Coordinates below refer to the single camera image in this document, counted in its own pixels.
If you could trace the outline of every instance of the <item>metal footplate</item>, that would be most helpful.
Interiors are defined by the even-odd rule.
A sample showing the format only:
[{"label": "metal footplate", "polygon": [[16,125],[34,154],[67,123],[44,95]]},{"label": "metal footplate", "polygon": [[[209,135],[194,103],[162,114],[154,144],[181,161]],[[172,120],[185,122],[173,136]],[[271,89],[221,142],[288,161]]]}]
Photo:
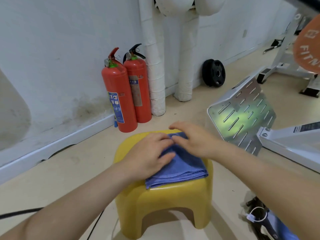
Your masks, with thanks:
[{"label": "metal footplate", "polygon": [[256,75],[258,72],[245,78],[207,109],[210,117],[207,126],[216,129],[225,141],[254,155],[262,147],[258,130],[271,127],[276,118]]}]

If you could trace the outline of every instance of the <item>fire extinguisher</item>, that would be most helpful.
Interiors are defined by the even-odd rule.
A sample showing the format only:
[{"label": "fire extinguisher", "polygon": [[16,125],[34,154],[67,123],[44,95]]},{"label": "fire extinguisher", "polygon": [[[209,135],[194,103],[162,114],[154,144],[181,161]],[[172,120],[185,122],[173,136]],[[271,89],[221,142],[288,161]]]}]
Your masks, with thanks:
[{"label": "fire extinguisher", "polygon": [[127,69],[132,92],[134,109],[138,123],[151,120],[151,103],[149,94],[148,71],[145,56],[136,51],[141,44],[133,46],[123,58],[123,66]]},{"label": "fire extinguisher", "polygon": [[101,74],[119,130],[121,132],[132,132],[137,128],[138,123],[127,70],[115,59],[115,52],[118,49],[118,47],[114,48],[108,59],[104,60],[105,68],[102,69]]}]

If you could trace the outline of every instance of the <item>floor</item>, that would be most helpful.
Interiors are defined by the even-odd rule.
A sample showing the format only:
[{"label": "floor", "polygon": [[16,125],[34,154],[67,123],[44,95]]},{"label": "floor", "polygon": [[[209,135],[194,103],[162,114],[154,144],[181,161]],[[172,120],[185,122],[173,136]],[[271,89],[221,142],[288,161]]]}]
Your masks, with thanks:
[{"label": "floor", "polygon": [[[132,134],[167,129],[176,120],[189,120],[204,125],[205,112],[210,104],[252,71],[272,63],[277,50],[262,55],[263,50],[228,65],[226,82],[222,87],[208,88],[201,85],[194,89],[193,98],[189,102],[179,102],[169,96],[166,98],[166,113],[153,117],[146,124],[139,124],[134,132],[125,134],[117,128],[109,127],[0,185],[0,214],[46,206],[83,184],[111,165],[118,145]],[[314,122],[320,118],[320,99],[298,94],[306,83],[302,79],[274,74],[262,85],[277,114],[274,129]],[[260,151],[258,158],[320,182],[320,174],[266,149]],[[209,225],[203,230],[197,230],[179,211],[160,212],[146,221],[149,227],[141,239],[254,240],[255,235],[242,218],[242,204],[250,200],[252,195],[236,176],[214,162],[212,219]],[[0,235],[27,217],[24,215],[2,220]],[[92,226],[81,240],[87,238]],[[114,202],[106,208],[90,239],[126,239],[120,233]]]}]

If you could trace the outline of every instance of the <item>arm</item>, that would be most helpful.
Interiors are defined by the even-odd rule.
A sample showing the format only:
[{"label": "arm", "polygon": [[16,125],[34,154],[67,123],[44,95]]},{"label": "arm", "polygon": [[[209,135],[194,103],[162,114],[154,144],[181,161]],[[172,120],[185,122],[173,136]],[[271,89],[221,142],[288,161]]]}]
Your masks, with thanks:
[{"label": "arm", "polygon": [[234,173],[301,240],[319,239],[319,184],[266,164],[197,125],[175,122],[169,128],[186,133],[188,140],[177,136],[172,140],[189,153],[215,160]]},{"label": "arm", "polygon": [[172,160],[174,153],[159,158],[172,144],[168,135],[150,133],[122,161],[21,222],[0,240],[79,239],[124,188],[150,177]]}]

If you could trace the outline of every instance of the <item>hand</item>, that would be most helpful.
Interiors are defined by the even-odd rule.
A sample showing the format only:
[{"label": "hand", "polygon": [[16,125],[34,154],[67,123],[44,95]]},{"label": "hand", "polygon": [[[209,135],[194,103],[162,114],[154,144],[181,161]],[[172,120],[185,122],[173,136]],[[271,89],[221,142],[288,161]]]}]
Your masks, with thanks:
[{"label": "hand", "polygon": [[213,136],[204,128],[190,122],[177,121],[170,125],[169,129],[183,131],[188,139],[173,136],[172,140],[197,157],[216,159],[218,156],[217,153],[226,145],[226,142],[223,140]]},{"label": "hand", "polygon": [[159,158],[162,151],[173,144],[165,133],[150,133],[133,146],[121,163],[125,164],[133,180],[144,180],[160,171],[174,158],[174,152]]}]

